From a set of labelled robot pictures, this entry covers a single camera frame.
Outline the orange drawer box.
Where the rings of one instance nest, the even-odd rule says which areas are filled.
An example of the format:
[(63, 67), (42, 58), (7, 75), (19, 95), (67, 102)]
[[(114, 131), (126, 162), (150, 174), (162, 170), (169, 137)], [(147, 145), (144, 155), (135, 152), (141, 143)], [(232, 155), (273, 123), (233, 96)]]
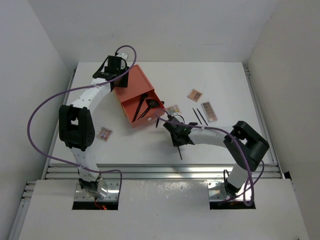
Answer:
[(114, 88), (115, 95), (121, 104), (123, 112), (130, 121), (132, 121), (135, 115), (140, 95), (154, 90), (153, 85), (138, 64), (134, 65), (128, 73), (127, 87)]

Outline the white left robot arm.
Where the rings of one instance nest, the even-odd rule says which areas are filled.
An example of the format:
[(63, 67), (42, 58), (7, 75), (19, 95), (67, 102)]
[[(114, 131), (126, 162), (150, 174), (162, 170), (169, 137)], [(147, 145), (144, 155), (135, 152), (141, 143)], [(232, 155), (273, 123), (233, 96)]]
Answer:
[(70, 149), (76, 164), (79, 165), (78, 182), (81, 189), (95, 199), (107, 195), (108, 185), (103, 182), (96, 157), (90, 149), (96, 136), (92, 113), (115, 87), (128, 86), (128, 74), (107, 83), (129, 69), (127, 58), (126, 53), (109, 55), (93, 74), (90, 87), (71, 104), (59, 108), (59, 139)]

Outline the black fan brush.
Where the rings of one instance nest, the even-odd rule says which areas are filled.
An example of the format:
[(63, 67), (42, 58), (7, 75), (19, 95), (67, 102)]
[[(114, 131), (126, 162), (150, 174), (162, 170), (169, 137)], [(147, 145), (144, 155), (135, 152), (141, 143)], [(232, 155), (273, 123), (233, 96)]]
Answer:
[(147, 99), (146, 100), (147, 103), (147, 108), (145, 109), (145, 111), (139, 116), (139, 119), (143, 118), (151, 109), (154, 108), (158, 108), (159, 107), (159, 103), (154, 100), (154, 99)]

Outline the thin black liner brush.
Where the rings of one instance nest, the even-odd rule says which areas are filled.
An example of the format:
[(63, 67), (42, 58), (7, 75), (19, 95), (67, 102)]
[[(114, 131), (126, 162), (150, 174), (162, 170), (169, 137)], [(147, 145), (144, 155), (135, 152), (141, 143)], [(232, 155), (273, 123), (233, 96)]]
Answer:
[(178, 153), (179, 153), (180, 160), (183, 160), (183, 157), (182, 157), (182, 154), (181, 154), (180, 147), (179, 147), (179, 146), (177, 146), (177, 149), (178, 149)]

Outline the orange drawer with white knob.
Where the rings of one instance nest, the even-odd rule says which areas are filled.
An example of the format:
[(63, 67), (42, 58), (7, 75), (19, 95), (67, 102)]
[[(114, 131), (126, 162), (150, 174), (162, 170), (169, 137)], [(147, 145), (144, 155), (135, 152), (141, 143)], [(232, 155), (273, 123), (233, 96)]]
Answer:
[(132, 128), (137, 128), (156, 119), (156, 111), (164, 110), (164, 103), (159, 99), (154, 90), (146, 92), (148, 95), (142, 100), (142, 94), (125, 100), (121, 103), (125, 116), (127, 117)]

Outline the black powder brush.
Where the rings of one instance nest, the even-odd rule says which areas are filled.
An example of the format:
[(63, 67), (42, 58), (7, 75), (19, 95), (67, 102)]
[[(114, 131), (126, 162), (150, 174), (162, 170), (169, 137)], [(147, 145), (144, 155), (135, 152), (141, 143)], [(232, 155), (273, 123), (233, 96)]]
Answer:
[(149, 95), (148, 95), (147, 93), (143, 93), (143, 94), (140, 96), (139, 104), (138, 104), (138, 106), (137, 106), (137, 108), (136, 108), (136, 111), (135, 111), (135, 114), (134, 114), (134, 117), (133, 117), (133, 120), (132, 120), (133, 122), (136, 121), (137, 116), (138, 116), (138, 113), (140, 112), (141, 106), (142, 106), (143, 102), (145, 101), (145, 99), (148, 98), (148, 96), (149, 96)]

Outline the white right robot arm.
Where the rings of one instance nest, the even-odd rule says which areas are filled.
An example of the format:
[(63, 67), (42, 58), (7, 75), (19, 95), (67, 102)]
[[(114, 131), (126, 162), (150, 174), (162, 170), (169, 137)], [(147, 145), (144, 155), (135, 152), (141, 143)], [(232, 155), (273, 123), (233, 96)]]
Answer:
[(212, 145), (229, 151), (235, 164), (220, 184), (219, 193), (223, 200), (236, 198), (244, 184), (254, 185), (252, 173), (257, 170), (270, 148), (269, 143), (245, 121), (238, 121), (229, 128), (218, 128), (198, 125), (196, 122), (184, 124), (171, 116), (163, 126), (170, 133), (176, 148), (184, 145)]

